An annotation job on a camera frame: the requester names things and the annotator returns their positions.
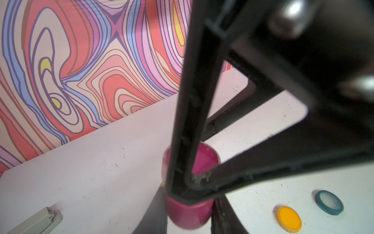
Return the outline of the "magenta paint jar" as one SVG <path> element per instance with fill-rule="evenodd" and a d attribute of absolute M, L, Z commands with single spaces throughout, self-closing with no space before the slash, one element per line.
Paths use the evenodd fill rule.
<path fill-rule="evenodd" d="M 200 176 L 220 164 L 221 159 L 218 153 L 208 144 L 201 142 L 197 150 L 192 173 Z M 166 197 L 168 216 L 174 224 L 186 230 L 198 229 L 205 225 L 212 216 L 213 204 L 214 200 L 211 199 L 194 206 L 187 206 L 170 197 Z"/>

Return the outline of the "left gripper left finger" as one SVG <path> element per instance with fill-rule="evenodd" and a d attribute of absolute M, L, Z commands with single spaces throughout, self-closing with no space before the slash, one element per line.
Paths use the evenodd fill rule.
<path fill-rule="evenodd" d="M 133 234 L 166 234 L 168 226 L 168 213 L 164 192 L 164 184 L 160 184 L 146 213 L 141 219 Z"/>

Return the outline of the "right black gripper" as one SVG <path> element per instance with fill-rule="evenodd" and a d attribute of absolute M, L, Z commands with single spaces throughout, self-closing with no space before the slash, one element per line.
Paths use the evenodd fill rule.
<path fill-rule="evenodd" d="M 310 109 L 374 121 L 373 1 L 228 1 L 230 57 Z"/>

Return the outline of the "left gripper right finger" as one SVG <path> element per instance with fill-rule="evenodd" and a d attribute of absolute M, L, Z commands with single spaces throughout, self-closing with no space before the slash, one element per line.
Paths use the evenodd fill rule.
<path fill-rule="evenodd" d="M 211 217 L 212 234 L 248 234 L 226 196 L 214 200 Z"/>

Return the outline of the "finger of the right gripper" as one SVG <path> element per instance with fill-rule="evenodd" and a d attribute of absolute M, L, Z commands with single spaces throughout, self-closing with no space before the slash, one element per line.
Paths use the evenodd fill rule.
<path fill-rule="evenodd" d="M 186 205 L 207 196 L 192 187 L 192 169 L 239 10 L 239 1 L 193 1 L 165 188 Z"/>
<path fill-rule="evenodd" d="M 184 199 L 203 202 L 260 181 L 373 159 L 373 110 L 357 112 L 351 118 L 312 112 L 299 123 L 194 178 L 193 188 Z"/>

